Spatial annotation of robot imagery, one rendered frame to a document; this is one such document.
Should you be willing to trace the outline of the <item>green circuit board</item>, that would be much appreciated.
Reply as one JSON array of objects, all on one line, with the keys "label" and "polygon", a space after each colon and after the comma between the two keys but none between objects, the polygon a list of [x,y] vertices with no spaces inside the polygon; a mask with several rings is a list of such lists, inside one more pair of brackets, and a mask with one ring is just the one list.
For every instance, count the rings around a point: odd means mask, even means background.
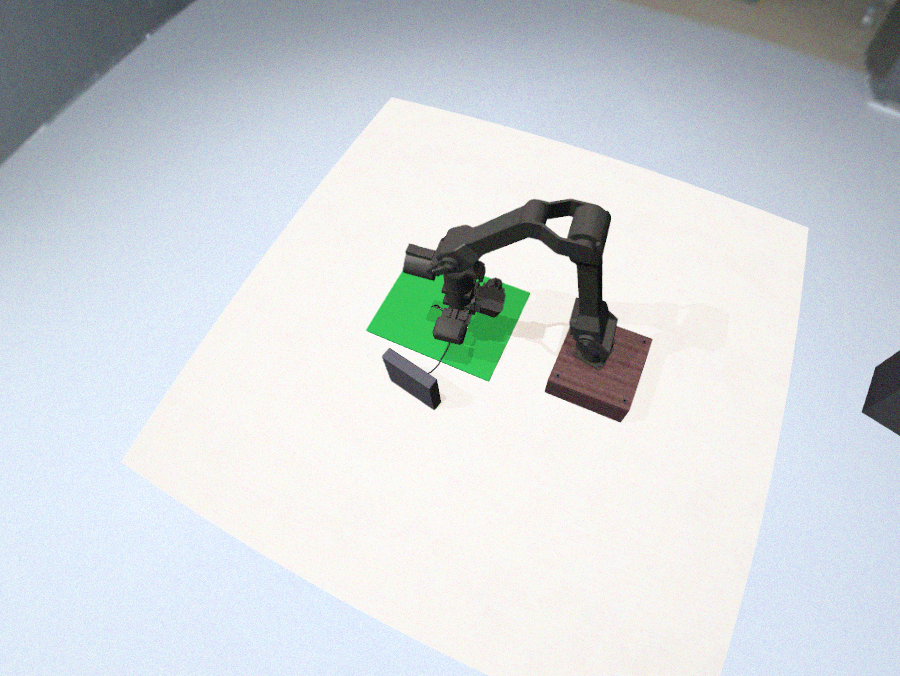
[{"label": "green circuit board", "polygon": [[[490,381],[511,334],[526,305],[530,292],[502,282],[505,288],[503,311],[497,317],[475,312],[467,325],[464,342],[450,343],[441,362],[468,374]],[[449,342],[433,337],[445,294],[444,276],[435,280],[399,274],[366,331],[422,355],[440,361]]]}]

